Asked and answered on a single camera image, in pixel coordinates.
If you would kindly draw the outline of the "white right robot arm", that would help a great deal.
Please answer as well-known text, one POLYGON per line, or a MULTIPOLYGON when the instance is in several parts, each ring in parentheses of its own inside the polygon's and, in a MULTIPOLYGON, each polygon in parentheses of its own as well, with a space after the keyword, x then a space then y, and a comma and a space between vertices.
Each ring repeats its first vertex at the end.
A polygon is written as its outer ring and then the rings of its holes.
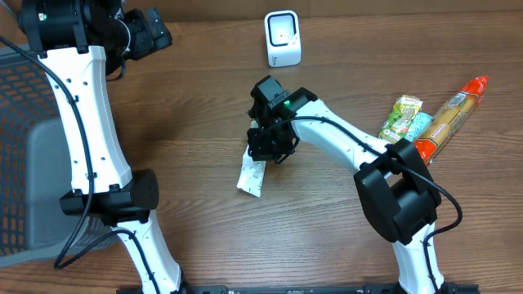
POLYGON ((413 143, 371 136, 338 117, 304 87, 283 89, 271 76, 251 91, 248 154, 282 163, 301 142, 315 145, 353 175, 364 215, 392 244, 404 293, 453 293, 441 274, 433 238, 459 225, 456 199, 432 179, 413 143))

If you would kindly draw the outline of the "teal wipes packet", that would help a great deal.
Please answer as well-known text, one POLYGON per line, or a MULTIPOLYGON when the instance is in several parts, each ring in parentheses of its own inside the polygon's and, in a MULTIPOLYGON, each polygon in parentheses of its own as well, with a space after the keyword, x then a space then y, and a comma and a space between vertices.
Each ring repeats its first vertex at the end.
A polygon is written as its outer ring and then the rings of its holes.
POLYGON ((409 126, 405 139, 414 142, 430 125, 432 116, 423 112, 417 113, 409 126))

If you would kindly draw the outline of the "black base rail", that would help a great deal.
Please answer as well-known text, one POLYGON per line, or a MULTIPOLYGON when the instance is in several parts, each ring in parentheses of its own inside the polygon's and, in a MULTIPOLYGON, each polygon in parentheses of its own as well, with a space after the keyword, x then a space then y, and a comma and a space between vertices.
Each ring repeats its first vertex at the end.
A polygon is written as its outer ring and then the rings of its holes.
MULTIPOLYGON (((225 286, 193 286, 183 288, 181 293, 194 294, 400 294, 407 293, 398 283, 371 283, 364 287, 243 287, 229 289, 225 286)), ((139 288, 116 290, 117 294, 143 293, 139 288)), ((445 294, 480 294, 478 285, 458 285, 444 283, 441 293, 445 294)))

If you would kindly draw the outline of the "white barcode scanner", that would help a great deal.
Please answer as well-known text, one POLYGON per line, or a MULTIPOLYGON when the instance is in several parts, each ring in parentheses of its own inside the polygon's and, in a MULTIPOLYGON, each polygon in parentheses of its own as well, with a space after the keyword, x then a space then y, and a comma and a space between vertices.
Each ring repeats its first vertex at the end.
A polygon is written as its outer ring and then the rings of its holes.
POLYGON ((302 44, 296 12, 270 12, 265 16, 264 28, 268 65, 272 68, 298 65, 302 59, 302 44))

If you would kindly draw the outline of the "green juice carton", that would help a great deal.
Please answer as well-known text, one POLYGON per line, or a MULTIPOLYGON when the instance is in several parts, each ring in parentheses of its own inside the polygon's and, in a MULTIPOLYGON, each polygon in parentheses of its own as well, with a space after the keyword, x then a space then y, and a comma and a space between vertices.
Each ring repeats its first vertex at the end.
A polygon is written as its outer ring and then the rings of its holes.
POLYGON ((404 138, 423 102, 416 96, 402 95, 393 105, 387 120, 383 123, 378 137, 395 144, 404 138))

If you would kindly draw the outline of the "grey plastic shopping basket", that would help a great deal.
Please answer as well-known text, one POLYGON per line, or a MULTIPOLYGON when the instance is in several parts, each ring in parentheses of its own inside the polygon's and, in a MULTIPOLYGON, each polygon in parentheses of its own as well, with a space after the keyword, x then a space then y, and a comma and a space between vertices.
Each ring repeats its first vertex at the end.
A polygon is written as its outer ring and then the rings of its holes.
POLYGON ((44 72, 1 50, 1 265, 55 258, 78 223, 60 208, 71 167, 44 72))

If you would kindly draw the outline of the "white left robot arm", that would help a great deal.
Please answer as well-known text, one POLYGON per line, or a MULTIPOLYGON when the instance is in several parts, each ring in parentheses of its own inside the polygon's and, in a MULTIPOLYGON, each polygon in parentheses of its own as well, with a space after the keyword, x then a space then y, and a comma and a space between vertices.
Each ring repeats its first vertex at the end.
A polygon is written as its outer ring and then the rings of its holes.
POLYGON ((118 237, 141 278, 142 293, 181 293, 181 267, 157 218, 159 185, 150 169, 134 171, 120 147, 107 92, 110 74, 123 75, 172 44, 159 11, 125 11, 120 1, 24 0, 18 15, 29 60, 51 84, 69 148, 71 189, 64 214, 95 217, 118 237))

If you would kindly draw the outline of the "orange pasta packet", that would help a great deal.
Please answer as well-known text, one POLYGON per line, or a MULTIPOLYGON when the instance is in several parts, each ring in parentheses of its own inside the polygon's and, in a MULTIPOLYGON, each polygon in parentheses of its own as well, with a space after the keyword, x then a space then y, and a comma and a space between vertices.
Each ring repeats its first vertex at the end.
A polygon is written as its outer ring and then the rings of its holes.
POLYGON ((488 76, 480 76, 465 84, 440 107, 428 126, 413 141, 426 165, 431 163, 474 112, 482 100, 488 81, 488 76))

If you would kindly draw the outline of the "white cream tube gold cap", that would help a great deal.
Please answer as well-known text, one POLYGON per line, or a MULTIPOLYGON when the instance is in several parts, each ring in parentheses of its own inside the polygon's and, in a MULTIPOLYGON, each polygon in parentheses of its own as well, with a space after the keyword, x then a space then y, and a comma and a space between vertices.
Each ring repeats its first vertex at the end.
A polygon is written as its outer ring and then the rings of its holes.
POLYGON ((254 161, 249 155, 249 145, 242 157, 239 180, 236 188, 257 198, 261 197, 266 171, 266 161, 254 161))

